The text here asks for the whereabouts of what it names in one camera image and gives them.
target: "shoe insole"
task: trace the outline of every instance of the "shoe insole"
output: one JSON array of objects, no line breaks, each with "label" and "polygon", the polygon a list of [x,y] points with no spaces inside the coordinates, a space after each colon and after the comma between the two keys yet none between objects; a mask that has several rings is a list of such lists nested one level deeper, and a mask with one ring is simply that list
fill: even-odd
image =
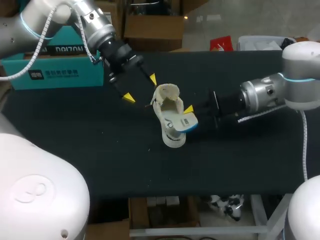
[{"label": "shoe insole", "polygon": [[193,112],[179,114],[174,110],[165,110],[162,112],[162,115],[168,122],[168,127],[173,127],[179,133],[190,132],[198,125],[198,119]]},{"label": "shoe insole", "polygon": [[193,112],[178,113],[176,102],[168,98],[163,101],[161,112],[167,128],[174,128],[179,133],[190,132],[198,125],[198,119]]}]

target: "shoe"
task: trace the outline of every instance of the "shoe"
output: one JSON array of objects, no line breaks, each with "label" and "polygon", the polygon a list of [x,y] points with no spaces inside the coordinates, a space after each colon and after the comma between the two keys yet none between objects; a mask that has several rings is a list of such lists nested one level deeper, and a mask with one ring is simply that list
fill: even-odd
[{"label": "shoe", "polygon": [[170,148],[179,148],[186,142],[186,133],[198,125],[193,112],[184,114],[184,102],[180,90],[174,84],[159,85],[151,104],[162,128],[163,142]]}]

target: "teal box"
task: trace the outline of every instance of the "teal box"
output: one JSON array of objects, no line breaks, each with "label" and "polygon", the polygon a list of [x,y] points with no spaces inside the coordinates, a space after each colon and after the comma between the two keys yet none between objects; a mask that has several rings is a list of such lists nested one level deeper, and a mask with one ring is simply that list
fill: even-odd
[{"label": "teal box", "polygon": [[[58,49],[56,54],[67,54],[68,50],[72,51],[75,48],[74,46],[78,46],[76,48],[80,48],[81,51],[83,42],[71,26],[64,26],[43,51],[53,48]],[[6,74],[10,76],[21,71],[29,61],[30,59],[25,59],[25,54],[22,53],[3,59],[2,65]],[[42,55],[28,72],[12,80],[11,84],[16,90],[103,86],[104,68],[102,62],[94,65],[84,54]]]}]

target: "white container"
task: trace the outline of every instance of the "white container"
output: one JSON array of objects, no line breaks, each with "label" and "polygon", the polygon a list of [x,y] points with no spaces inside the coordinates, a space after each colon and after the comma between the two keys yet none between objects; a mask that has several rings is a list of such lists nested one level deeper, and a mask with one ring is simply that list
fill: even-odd
[{"label": "white container", "polygon": [[266,42],[271,43],[275,41],[279,46],[282,45],[285,39],[290,39],[297,42],[295,39],[291,37],[285,37],[285,36],[241,36],[239,37],[238,44],[236,46],[237,51],[252,51],[254,50],[252,48],[252,45],[255,46],[256,43],[259,42]]}]

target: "shoe tongue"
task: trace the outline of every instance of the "shoe tongue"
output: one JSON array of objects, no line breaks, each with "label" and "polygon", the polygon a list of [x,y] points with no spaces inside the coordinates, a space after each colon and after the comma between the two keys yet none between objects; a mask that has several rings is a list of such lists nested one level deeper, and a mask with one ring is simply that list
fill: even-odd
[{"label": "shoe tongue", "polygon": [[162,103],[165,99],[170,99],[172,101],[176,101],[179,97],[180,91],[176,85],[164,84],[163,86],[161,86],[159,94],[162,99],[161,100],[161,103]]}]

